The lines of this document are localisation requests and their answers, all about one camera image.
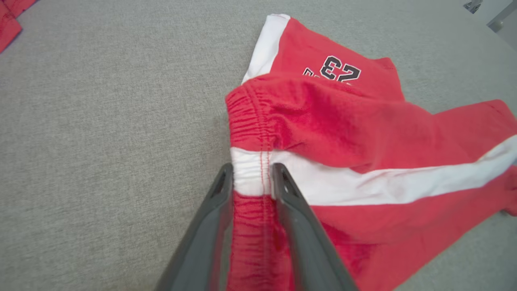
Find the printed number 23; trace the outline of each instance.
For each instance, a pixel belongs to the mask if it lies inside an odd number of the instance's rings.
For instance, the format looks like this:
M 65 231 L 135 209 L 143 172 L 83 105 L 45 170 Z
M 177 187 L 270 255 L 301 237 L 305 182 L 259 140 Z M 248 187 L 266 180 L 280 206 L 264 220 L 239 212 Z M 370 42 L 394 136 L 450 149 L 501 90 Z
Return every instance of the printed number 23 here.
M 333 74 L 332 71 L 334 70 L 334 68 L 341 69 L 346 74 L 338 75 L 338 82 L 343 82 L 346 80 L 355 80 L 359 78 L 359 75 L 361 74 L 360 69 L 349 64 L 345 64 L 343 68 L 341 68 L 342 65 L 343 64 L 341 63 L 340 59 L 331 55 L 327 57 L 327 60 L 323 64 L 323 67 L 320 70 L 320 72 L 322 73 L 322 76 L 324 76 L 325 78 L 329 80 L 335 80 L 336 74 Z

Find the gray fabric surface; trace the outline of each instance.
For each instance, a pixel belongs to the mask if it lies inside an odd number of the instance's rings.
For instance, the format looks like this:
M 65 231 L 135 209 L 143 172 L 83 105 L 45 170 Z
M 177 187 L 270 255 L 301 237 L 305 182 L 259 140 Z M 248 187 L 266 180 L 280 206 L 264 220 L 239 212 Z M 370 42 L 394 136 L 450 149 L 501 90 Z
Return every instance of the gray fabric surface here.
M 430 112 L 517 112 L 517 53 L 448 0 L 38 1 L 0 54 L 2 289 L 154 286 L 230 160 L 224 97 L 269 13 L 392 58 Z M 516 229 L 493 216 L 400 290 L 516 290 Z

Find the red stitching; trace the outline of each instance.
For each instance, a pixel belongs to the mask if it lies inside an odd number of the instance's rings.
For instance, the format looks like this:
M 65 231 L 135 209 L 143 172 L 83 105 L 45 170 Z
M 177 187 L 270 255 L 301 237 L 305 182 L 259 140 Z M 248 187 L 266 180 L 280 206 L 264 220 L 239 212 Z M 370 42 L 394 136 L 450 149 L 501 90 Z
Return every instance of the red stitching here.
M 268 160 L 268 163 L 266 165 L 266 172 L 267 172 L 267 175 L 269 177 L 269 153 L 268 153 L 268 149 L 269 149 L 269 135 L 267 134 L 267 128 L 265 126 L 265 114 L 263 112 L 263 107 L 261 106 L 262 103 L 263 103 L 263 100 L 262 100 L 262 95 L 261 93 L 259 92 L 255 92 L 255 97 L 256 97 L 256 100 L 258 101 L 258 109 L 257 111 L 259 112 L 259 120 L 260 120 L 260 129 L 261 129 L 261 163 L 262 163 L 262 153 L 264 152 L 264 150 L 266 150 L 266 155 L 267 155 L 267 160 Z M 262 176 L 262 180 L 264 181 L 264 175 L 263 175 L 263 167 L 261 166 L 261 176 Z M 270 226 L 269 225 L 269 216 L 268 214 L 266 213 L 266 207 L 267 207 L 267 199 L 269 199 L 265 194 L 266 194 L 266 184 L 263 182 L 264 184 L 264 192 L 262 194 L 262 214 L 263 214 L 263 217 L 264 217 L 264 232 L 263 232 L 263 238 L 264 238 L 264 242 L 266 244 L 266 247 L 264 248 L 264 255 L 263 255 L 263 266 L 267 266 L 268 263 L 270 262 L 269 258 L 270 258 L 270 253 L 269 253 L 269 250 L 270 250 L 270 241 L 268 240 L 268 234 L 269 234 L 269 231 L 268 231 L 268 227 Z M 270 272 L 270 268 L 267 268 L 267 269 L 264 269 L 263 270 L 263 275 L 266 276 L 266 280 L 267 280 L 267 285 L 271 284 L 271 276 L 269 274 Z
M 260 93 L 257 94 L 257 92 L 255 92 L 255 90 L 253 89 L 248 89 L 248 87 L 251 87 L 251 86 L 245 86 L 246 88 L 246 91 L 247 91 L 247 95 L 249 96 L 250 98 L 250 103 L 251 105 L 253 106 L 253 109 L 255 110 L 255 114 L 256 114 L 256 117 L 257 117 L 257 125 L 258 125 L 258 129 L 259 129 L 259 139 L 260 139 L 260 143 L 261 143 L 261 146 L 260 146 L 260 151 L 261 151 L 261 154 L 260 154 L 260 163 L 261 163 L 261 180 L 262 180 L 262 187 L 263 187 L 263 192 L 262 192 L 262 224 L 263 224 L 263 227 L 262 227 L 262 238 L 264 239 L 264 243 L 266 244 L 265 248 L 264 248 L 264 251 L 262 252 L 262 257 L 263 257 L 263 262 L 262 262 L 262 268 L 261 268 L 261 272 L 262 272 L 262 276 L 264 276 L 267 280 L 270 280 L 270 276 L 268 276 L 267 274 L 267 271 L 269 270 L 268 269 L 265 269 L 265 266 L 267 266 L 267 263 L 269 262 L 269 241 L 267 240 L 267 234 L 268 234 L 268 224 L 266 223 L 266 220 L 268 218 L 268 215 L 266 213 L 266 203 L 267 203 L 267 197 L 265 195 L 265 191 L 266 191 L 266 185 L 264 183 L 264 173 L 263 173 L 263 163 L 262 163 L 262 154 L 263 154 L 263 151 L 265 149 L 264 147 L 264 140 L 266 141 L 269 141 L 269 137 L 268 137 L 268 134 L 267 134 L 267 131 L 266 131 L 266 128 L 264 126 L 264 121 L 263 121 L 263 118 L 264 118 L 264 114 L 263 112 L 260 112 L 259 111 L 259 108 L 260 108 L 260 105 L 261 105 L 261 95 Z M 268 162 L 268 165 L 267 165 L 268 169 L 267 169 L 267 172 L 268 172 L 268 176 L 269 176 L 269 162 Z
M 17 7 L 18 7 L 18 5 L 20 4 L 20 1 L 21 1 L 21 0 L 16 0 L 16 1 L 14 1 L 14 2 L 12 3 L 12 7 L 11 7 L 11 8 L 9 8 L 9 10 L 13 11 L 15 8 L 17 8 Z
M 2 16 L 2 19 L 0 19 L 0 29 L 1 28 L 4 28 L 5 25 L 10 21 L 10 20 L 13 20 L 15 19 L 14 18 L 14 15 L 12 14 L 11 11 L 9 11 L 8 13 L 4 14 L 4 16 Z M 2 34 L 4 34 L 4 30 L 0 30 L 0 37 L 2 37 Z

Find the white side panel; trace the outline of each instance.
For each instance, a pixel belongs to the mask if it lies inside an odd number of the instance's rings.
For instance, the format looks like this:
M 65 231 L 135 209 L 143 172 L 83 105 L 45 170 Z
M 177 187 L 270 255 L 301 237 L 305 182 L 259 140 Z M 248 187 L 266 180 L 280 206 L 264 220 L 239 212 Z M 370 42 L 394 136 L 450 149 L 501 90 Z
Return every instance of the white side panel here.
M 359 174 L 328 167 L 288 151 L 250 152 L 231 148 L 235 190 L 270 195 L 267 163 L 283 163 L 311 205 L 403 204 L 430 196 L 479 188 L 504 173 L 517 158 L 517 136 L 470 164 L 384 169 Z
M 271 71 L 273 61 L 278 54 L 280 37 L 289 19 L 291 17 L 285 14 L 271 14 L 267 16 L 266 23 L 262 27 L 257 44 L 253 50 L 250 66 L 242 80 L 243 83 Z

